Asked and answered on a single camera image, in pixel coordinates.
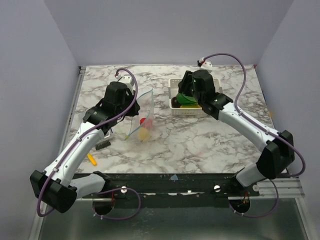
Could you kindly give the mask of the green toy bok choy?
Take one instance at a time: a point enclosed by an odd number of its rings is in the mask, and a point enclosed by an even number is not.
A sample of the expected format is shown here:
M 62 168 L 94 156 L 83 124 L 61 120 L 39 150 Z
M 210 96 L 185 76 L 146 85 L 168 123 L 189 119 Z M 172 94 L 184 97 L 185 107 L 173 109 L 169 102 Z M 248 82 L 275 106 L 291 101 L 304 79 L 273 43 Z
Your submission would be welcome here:
M 195 100 L 194 97 L 192 96 L 187 96 L 183 93 L 178 93 L 176 95 L 176 100 L 177 102 L 182 105 L 182 106 L 186 106 L 186 105 L 194 105 L 197 103 L 197 101 Z

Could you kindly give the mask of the white perforated plastic basket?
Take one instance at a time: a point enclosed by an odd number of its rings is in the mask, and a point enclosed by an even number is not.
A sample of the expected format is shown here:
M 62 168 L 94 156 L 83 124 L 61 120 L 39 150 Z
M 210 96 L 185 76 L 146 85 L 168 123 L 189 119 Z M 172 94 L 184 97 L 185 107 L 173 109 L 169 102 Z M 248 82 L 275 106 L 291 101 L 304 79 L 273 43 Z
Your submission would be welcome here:
M 181 81 L 179 78 L 170 78 L 168 80 L 168 98 L 169 108 L 173 116 L 206 116 L 201 108 L 183 107 L 174 108 L 172 105 L 172 98 L 178 94 L 178 83 Z

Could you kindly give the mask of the clear zip top bag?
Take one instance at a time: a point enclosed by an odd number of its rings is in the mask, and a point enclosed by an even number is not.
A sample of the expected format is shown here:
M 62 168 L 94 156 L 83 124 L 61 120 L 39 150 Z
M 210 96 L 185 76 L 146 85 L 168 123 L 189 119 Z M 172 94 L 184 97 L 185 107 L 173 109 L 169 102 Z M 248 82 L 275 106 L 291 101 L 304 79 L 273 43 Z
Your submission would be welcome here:
M 129 133 L 126 135 L 128 143 L 147 142 L 153 133 L 155 126 L 155 96 L 153 88 L 141 93 L 137 98 L 140 106 L 138 115 L 131 120 Z

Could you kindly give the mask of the red toy tomato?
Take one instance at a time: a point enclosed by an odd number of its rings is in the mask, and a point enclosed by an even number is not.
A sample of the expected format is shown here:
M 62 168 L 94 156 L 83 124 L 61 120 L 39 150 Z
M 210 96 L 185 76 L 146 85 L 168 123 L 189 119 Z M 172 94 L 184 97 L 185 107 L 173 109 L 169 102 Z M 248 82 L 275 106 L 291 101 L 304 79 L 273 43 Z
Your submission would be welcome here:
M 154 119 L 143 117 L 140 119 L 139 123 L 142 128 L 151 129 L 153 127 Z

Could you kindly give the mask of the yellow toy lemon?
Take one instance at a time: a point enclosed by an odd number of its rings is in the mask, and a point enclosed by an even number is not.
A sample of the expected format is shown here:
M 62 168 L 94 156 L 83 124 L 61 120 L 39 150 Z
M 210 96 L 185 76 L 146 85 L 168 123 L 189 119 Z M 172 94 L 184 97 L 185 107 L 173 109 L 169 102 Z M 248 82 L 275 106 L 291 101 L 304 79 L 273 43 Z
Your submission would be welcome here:
M 138 130 L 138 140 L 140 141 L 140 142 L 145 142 L 145 141 L 147 141 L 149 138 L 150 138 L 150 136 L 151 136 L 151 133 L 150 133 L 150 131 L 147 129 L 147 128 L 145 128 L 145 127 L 141 127 L 139 130 Z

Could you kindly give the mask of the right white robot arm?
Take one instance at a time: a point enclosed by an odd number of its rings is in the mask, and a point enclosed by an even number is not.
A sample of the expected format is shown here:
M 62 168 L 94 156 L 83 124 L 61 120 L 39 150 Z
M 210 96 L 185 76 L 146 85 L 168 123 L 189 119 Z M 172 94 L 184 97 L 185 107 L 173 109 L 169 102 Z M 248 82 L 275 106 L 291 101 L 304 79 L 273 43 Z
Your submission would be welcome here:
M 261 152 L 256 163 L 233 177 L 230 191 L 234 195 L 243 195 L 255 182 L 277 178 L 294 161 L 293 135 L 287 130 L 279 132 L 264 126 L 236 109 L 230 97 L 216 92 L 213 77 L 207 70 L 187 70 L 178 84 L 178 92 L 193 97 L 204 113 L 237 130 Z

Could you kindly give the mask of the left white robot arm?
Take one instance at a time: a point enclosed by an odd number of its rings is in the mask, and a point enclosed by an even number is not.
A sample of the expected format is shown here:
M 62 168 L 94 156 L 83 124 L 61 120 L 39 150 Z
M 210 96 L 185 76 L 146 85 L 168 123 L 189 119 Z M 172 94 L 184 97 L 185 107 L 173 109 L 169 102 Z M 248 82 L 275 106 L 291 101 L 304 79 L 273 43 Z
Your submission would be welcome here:
M 114 127 L 121 117 L 138 115 L 138 83 L 112 81 L 104 97 L 89 108 L 77 133 L 66 148 L 45 170 L 35 170 L 30 176 L 37 205 L 46 203 L 53 210 L 65 213 L 76 199 L 91 193 L 104 198 L 110 194 L 111 185 L 102 173 L 92 173 L 84 180 L 73 181 L 73 176 L 87 153 Z

